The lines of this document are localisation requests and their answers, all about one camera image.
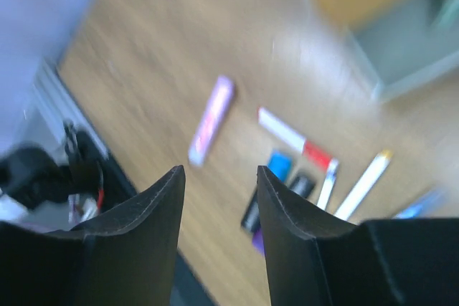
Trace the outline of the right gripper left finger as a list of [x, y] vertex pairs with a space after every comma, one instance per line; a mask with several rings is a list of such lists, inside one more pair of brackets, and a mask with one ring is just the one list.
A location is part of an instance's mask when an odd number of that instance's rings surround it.
[[3, 305], [167, 305], [174, 280], [185, 172], [69, 231], [1, 223]]

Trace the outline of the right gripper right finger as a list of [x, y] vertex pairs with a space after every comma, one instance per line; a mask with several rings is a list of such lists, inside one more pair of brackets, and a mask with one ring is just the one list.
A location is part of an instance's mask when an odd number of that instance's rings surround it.
[[458, 220], [354, 225], [257, 170], [272, 305], [456, 305]]

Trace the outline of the round cream drawer organizer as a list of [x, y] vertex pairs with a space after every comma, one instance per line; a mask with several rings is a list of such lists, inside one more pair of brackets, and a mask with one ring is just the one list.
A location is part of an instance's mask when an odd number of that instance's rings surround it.
[[314, 1], [380, 100], [458, 71], [458, 0]]

